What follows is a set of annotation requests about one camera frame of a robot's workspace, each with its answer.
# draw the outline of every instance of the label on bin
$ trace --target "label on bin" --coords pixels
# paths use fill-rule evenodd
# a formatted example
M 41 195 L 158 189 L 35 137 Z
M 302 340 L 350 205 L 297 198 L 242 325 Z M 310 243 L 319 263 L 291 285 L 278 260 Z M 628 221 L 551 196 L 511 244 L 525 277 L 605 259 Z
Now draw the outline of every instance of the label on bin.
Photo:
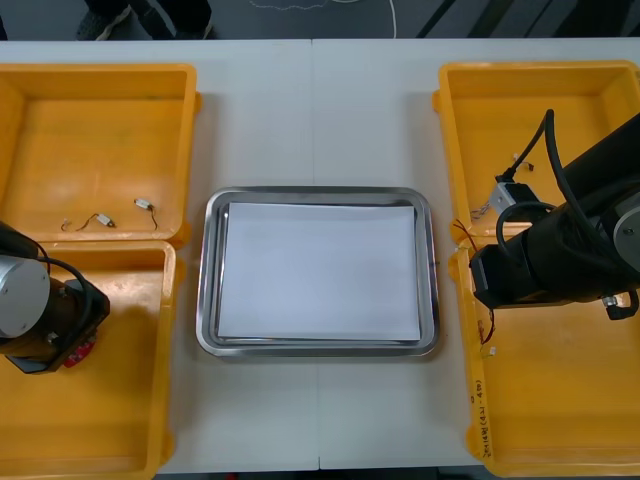
M 476 380 L 475 392 L 471 396 L 471 403 L 476 409 L 476 418 L 480 428 L 480 438 L 482 440 L 482 458 L 491 457 L 491 437 L 489 435 L 489 414 L 487 412 L 486 398 L 484 395 L 484 385 L 482 380 Z

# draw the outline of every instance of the table surface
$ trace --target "table surface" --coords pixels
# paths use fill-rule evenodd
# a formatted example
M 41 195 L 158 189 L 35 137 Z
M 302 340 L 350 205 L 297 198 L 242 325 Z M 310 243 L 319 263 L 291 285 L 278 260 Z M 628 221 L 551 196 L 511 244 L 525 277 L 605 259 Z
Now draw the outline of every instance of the table surface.
M 438 70 L 454 61 L 640 63 L 640 40 L 7 42 L 0 61 L 186 62 L 198 70 L 187 279 L 176 319 L 162 473 L 477 463 L 453 282 L 455 245 Z M 227 363 L 196 341 L 204 206 L 225 186 L 369 185 L 419 190 L 434 220 L 441 339 L 429 358 Z

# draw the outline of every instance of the stack of white paper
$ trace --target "stack of white paper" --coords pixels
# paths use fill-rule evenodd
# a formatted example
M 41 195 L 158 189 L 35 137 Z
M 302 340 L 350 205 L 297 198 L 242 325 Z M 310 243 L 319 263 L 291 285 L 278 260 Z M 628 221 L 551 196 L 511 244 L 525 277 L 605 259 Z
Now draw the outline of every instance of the stack of white paper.
M 413 207 L 232 203 L 218 334 L 419 340 Z

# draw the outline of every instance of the shoe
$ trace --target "shoe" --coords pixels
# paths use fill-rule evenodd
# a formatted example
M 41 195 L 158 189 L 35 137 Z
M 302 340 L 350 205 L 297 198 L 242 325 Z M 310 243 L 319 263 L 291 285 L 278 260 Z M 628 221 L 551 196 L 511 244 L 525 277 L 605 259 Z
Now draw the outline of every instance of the shoe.
M 209 22 L 204 30 L 199 32 L 176 32 L 176 40 L 213 40 L 216 38 L 216 32 L 213 29 L 213 23 Z
M 127 18 L 130 13 L 130 6 L 115 17 L 103 17 L 89 10 L 80 22 L 76 40 L 106 40 L 111 35 L 113 27 Z

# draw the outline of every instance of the wire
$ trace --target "wire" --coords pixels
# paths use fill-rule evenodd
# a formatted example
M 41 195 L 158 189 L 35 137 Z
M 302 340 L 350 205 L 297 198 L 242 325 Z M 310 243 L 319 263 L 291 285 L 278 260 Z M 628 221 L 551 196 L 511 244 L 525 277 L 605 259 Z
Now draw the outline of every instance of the wire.
M 489 333 L 487 333 L 487 336 L 485 338 L 482 338 L 483 332 L 484 332 L 482 322 L 478 323 L 478 334 L 480 335 L 481 347 L 489 343 L 489 340 L 491 340 L 494 332 L 496 331 L 496 317 L 495 317 L 495 314 L 493 313 L 493 308 L 489 309 L 489 320 L 491 320 L 491 327 L 489 327 Z
M 94 213 L 93 215 L 91 215 L 89 218 L 87 218 L 87 221 L 84 222 L 84 225 L 82 225 L 80 228 L 74 230 L 75 232 L 79 232 L 80 230 L 84 230 L 85 228 L 87 228 L 87 225 L 89 225 L 89 222 L 91 220 L 93 220 L 94 218 L 96 218 L 99 214 L 98 213 Z M 67 229 L 67 227 L 71 225 L 71 222 L 67 222 L 67 220 L 65 219 L 64 222 L 62 222 L 62 225 L 60 225 L 60 230 L 62 230 L 63 232 L 68 232 L 69 230 Z
M 393 38 L 398 38 L 398 22 L 396 22 L 396 6 L 393 0 L 389 0 L 389 8 L 391 9 L 391 21 L 393 22 Z
M 289 5 L 286 7 L 278 7 L 276 5 L 260 5 L 253 0 L 249 0 L 249 3 L 256 8 L 268 8 L 272 10 L 278 10 L 279 12 L 286 12 L 288 10 L 312 10 L 314 8 L 324 8 L 329 4 L 330 0 L 325 0 L 323 3 L 317 3 L 308 7 L 302 7 L 300 5 Z
M 516 210 L 520 210 L 522 208 L 535 208 L 535 209 L 544 209 L 544 210 L 553 210 L 556 208 L 550 203 L 544 202 L 519 202 L 514 203 L 513 205 L 509 205 L 507 208 L 503 210 L 503 212 L 498 217 L 498 221 L 496 222 L 496 240 L 498 241 L 498 248 L 502 252 L 502 254 L 507 257 L 512 262 L 520 265 L 522 262 L 519 258 L 515 257 L 507 248 L 507 242 L 504 239 L 504 223 L 509 219 L 511 214 Z
M 544 125 L 545 143 L 547 146 L 549 161 L 551 162 L 551 169 L 553 170 L 553 174 L 556 177 L 558 188 L 562 192 L 562 195 L 564 196 L 567 203 L 571 206 L 573 216 L 578 223 L 580 230 L 582 230 L 582 232 L 587 235 L 587 237 L 589 237 L 589 240 L 591 240 L 591 242 L 597 249 L 599 249 L 606 257 L 608 257 L 616 265 L 618 265 L 630 278 L 634 279 L 635 281 L 640 281 L 640 273 L 638 273 L 627 262 L 622 260 L 618 253 L 611 248 L 610 244 L 600 236 L 600 233 L 591 224 L 591 222 L 587 218 L 587 215 L 584 213 L 582 207 L 578 203 L 578 199 L 573 194 L 571 186 L 569 185 L 569 181 L 567 180 L 567 177 L 564 174 L 564 170 L 562 169 L 560 156 L 558 155 L 553 110 L 547 110 L 542 122 L 542 125 Z
M 546 124 L 546 116 L 545 116 L 545 119 L 543 119 L 542 122 L 540 123 L 540 126 L 538 127 L 538 130 L 536 130 L 536 133 L 533 135 L 533 138 L 529 141 L 529 145 L 526 146 L 526 148 L 524 149 L 522 154 L 520 154 L 518 156 L 516 161 L 513 162 L 513 164 L 509 168 L 507 168 L 502 175 L 498 175 L 496 177 L 496 180 L 498 182 L 512 182 L 513 181 L 513 177 L 516 174 L 516 172 L 518 171 L 518 167 L 524 162 L 524 159 L 527 158 L 527 155 L 529 155 L 529 153 L 531 152 L 533 147 L 536 145 L 536 143 L 538 143 L 538 140 L 540 140 L 540 137 L 542 136 L 542 133 L 544 132 L 545 124 Z
M 150 205 L 149 211 L 151 212 L 151 220 L 153 220 L 153 225 L 155 226 L 153 231 L 155 232 L 156 230 L 158 230 L 158 222 L 156 222 L 156 207 Z
M 80 286 L 82 287 L 82 292 L 83 292 L 83 296 L 84 296 L 84 305 L 82 308 L 82 315 L 80 316 L 80 320 L 78 321 L 78 323 L 76 324 L 74 330 L 78 330 L 81 329 L 87 318 L 89 318 L 89 314 L 91 313 L 91 286 L 89 285 L 89 282 L 87 281 L 86 278 L 84 278 L 84 276 L 80 273 L 80 271 L 78 269 L 76 269 L 75 267 L 72 267 L 71 265 L 69 265 L 66 262 L 63 262 L 62 260 L 58 260 L 56 258 L 51 258 L 51 257 L 38 257 L 36 260 L 38 260 L 39 262 L 46 262 L 47 264 L 52 264 L 52 265 L 56 265 L 66 271 L 68 271 L 69 273 L 71 273 L 74 277 L 76 277 L 76 279 L 78 280 L 78 282 L 80 283 Z M 74 335 L 71 336 L 67 336 L 67 338 L 73 338 L 75 337 L 75 333 Z
M 358 3 L 360 1 L 362 0 L 325 0 L 322 3 L 316 3 L 313 5 L 309 5 L 308 7 L 304 7 L 302 5 L 287 5 L 286 7 L 278 7 L 277 5 L 261 5 L 259 3 L 254 2 L 254 0 L 248 0 L 248 2 L 256 8 L 277 10 L 279 12 L 286 12 L 289 10 L 307 11 L 307 10 L 313 10 L 314 8 L 324 8 L 330 2 L 339 3 L 341 5 L 349 5 L 351 3 Z M 396 20 L 396 7 L 395 7 L 395 4 L 393 3 L 393 0 L 389 0 L 389 8 L 391 9 L 391 21 L 393 24 L 393 38 L 395 39 L 395 38 L 398 38 L 398 22 Z
M 531 34 L 533 27 L 535 27 L 538 24 L 538 21 L 542 18 L 542 15 L 544 15 L 547 9 L 551 6 L 552 2 L 553 0 L 547 0 L 547 3 L 545 4 L 544 7 L 542 7 L 542 10 L 540 10 L 540 13 L 538 13 L 538 16 L 535 18 L 533 23 L 529 26 L 529 28 L 527 28 L 527 31 L 524 32 L 524 35 L 523 35 L 524 38 L 527 38 Z
M 19 237 L 24 238 L 28 242 L 33 243 L 40 252 L 42 252 L 42 257 L 44 258 L 43 262 L 47 264 L 47 274 L 51 275 L 51 263 L 49 261 L 49 255 L 47 255 L 47 251 L 44 249 L 42 245 L 36 242 L 33 238 L 27 237 L 24 233 L 19 232 L 17 230 L 6 230 L 4 233 L 13 233 L 14 235 L 18 235 Z
M 473 241 L 473 237 L 471 236 L 469 231 L 465 228 L 464 224 L 460 220 L 458 220 L 456 218 L 455 222 L 453 223 L 453 226 L 456 227 L 456 228 L 459 228 L 460 230 L 462 230 L 464 232 L 464 234 L 469 239 L 469 242 L 471 242 L 471 247 L 473 247 L 473 251 L 477 252 L 478 251 L 478 247 L 476 245 L 476 242 Z
M 491 204 L 487 202 L 484 205 L 482 205 L 480 208 L 475 208 L 471 210 L 471 218 L 473 220 L 480 220 L 484 216 L 484 214 L 489 211 L 490 208 L 491 208 Z

